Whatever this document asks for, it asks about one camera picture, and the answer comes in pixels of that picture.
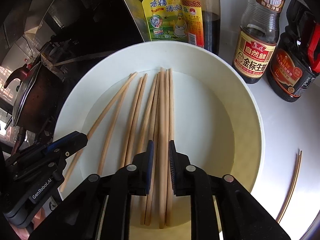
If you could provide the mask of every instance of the cartoon chef illustration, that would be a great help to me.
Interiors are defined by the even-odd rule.
[[[173,26],[173,33],[176,37],[186,37],[187,36],[187,25],[183,19],[183,13],[178,13],[177,22],[173,20],[170,22],[170,25]]]

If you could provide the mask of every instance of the cable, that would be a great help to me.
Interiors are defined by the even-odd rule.
[[[29,49],[31,50],[31,54],[32,54],[32,57],[33,57],[32,49],[31,49],[31,47],[30,47],[30,45],[29,45],[28,40],[27,40],[24,36],[22,36],[22,38],[24,38],[24,39],[26,40],[26,42],[28,43]]]

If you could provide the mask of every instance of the soy sauce bottle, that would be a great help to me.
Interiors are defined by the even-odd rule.
[[[260,80],[279,39],[279,16],[285,0],[248,0],[240,24],[233,68],[248,84]]]
[[[220,0],[180,0],[188,26],[188,42],[218,55]]]

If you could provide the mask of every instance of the red bottle cap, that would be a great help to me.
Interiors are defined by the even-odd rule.
[[[314,60],[313,54],[316,50],[316,47],[318,46],[319,40],[320,40],[320,24],[317,23],[310,41],[310,45],[308,47],[308,57],[311,64],[311,69],[317,73],[320,73],[320,53],[318,54],[318,57],[316,60]]]

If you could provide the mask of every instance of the cooking pot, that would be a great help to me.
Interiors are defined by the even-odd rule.
[[[13,126],[40,133],[55,110],[62,92],[62,81],[37,57],[31,70],[26,66],[11,73],[4,84],[18,78],[22,81],[13,104]]]

